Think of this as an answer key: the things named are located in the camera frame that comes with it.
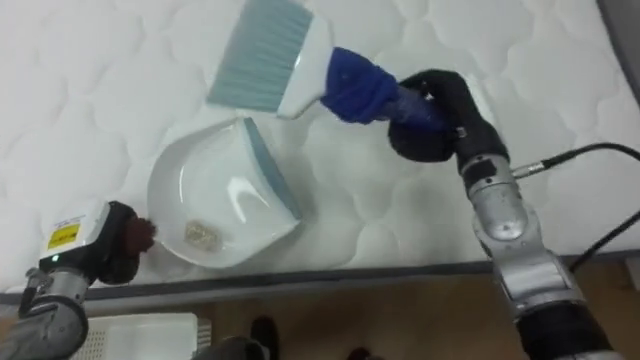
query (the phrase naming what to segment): brush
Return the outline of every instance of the brush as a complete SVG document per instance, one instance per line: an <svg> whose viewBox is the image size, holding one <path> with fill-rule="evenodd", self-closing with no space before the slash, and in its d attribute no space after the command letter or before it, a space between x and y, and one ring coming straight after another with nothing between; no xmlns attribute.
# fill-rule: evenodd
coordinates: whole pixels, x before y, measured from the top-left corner
<svg viewBox="0 0 640 360"><path fill-rule="evenodd" d="M449 130L435 104L335 47L326 19L288 0L247 0L207 101L295 119L317 100L346 122Z"/></svg>

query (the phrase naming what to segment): yellow label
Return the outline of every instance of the yellow label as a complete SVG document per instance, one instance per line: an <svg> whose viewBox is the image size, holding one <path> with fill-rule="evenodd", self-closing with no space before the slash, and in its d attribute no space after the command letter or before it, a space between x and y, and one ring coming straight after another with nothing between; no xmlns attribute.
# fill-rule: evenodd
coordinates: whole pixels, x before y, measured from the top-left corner
<svg viewBox="0 0 640 360"><path fill-rule="evenodd" d="M76 241L78 230L80 230L80 224L68 225L54 231L49 240L47 250L55 249Z"/></svg>

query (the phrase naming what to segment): blue glove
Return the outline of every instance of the blue glove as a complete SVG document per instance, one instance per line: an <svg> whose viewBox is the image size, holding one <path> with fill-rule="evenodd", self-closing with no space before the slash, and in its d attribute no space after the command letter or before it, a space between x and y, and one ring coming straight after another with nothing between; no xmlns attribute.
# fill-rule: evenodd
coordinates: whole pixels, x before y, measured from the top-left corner
<svg viewBox="0 0 640 360"><path fill-rule="evenodd" d="M321 102L349 123L388 119L430 132L450 129L435 104L400 87L393 75L365 57L342 48L333 51Z"/></svg>

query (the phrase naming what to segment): wooden floor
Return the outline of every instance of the wooden floor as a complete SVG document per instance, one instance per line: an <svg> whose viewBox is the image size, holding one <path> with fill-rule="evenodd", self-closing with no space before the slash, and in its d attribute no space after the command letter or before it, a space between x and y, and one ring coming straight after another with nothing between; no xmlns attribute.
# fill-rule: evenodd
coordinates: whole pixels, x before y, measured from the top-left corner
<svg viewBox="0 0 640 360"><path fill-rule="evenodd" d="M640 359L640 293L624 268L587 267L579 281L616 349ZM214 340L247 334L254 317L272 316L283 360L342 360L357 346L387 360L526 359L489 276L167 309L184 310L211 319Z"/></svg>

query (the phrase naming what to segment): black cable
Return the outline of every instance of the black cable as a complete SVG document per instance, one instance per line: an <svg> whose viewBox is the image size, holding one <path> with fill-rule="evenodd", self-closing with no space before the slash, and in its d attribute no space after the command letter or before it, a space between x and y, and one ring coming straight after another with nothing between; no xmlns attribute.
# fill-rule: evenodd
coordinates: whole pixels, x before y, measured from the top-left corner
<svg viewBox="0 0 640 360"><path fill-rule="evenodd" d="M545 170L554 168L560 164L564 164L565 162L575 159L576 157L596 150L614 150L640 161L640 152L624 146L620 144L613 143L597 143L592 145L587 145L585 147L567 151L566 153L554 156L547 160L543 160L541 163L545 167ZM628 230L631 226L637 223L640 220L640 211L633 214L627 220L625 220L622 224L617 226L615 229L611 230L607 235L605 235L602 239L596 241L593 245L591 245L582 255L580 255L572 264L569 266L571 272L575 272L580 266L584 265L587 261L591 260L593 256L600 250L602 247L611 242L611 240L615 239L618 235L622 234L626 230Z"/></svg>

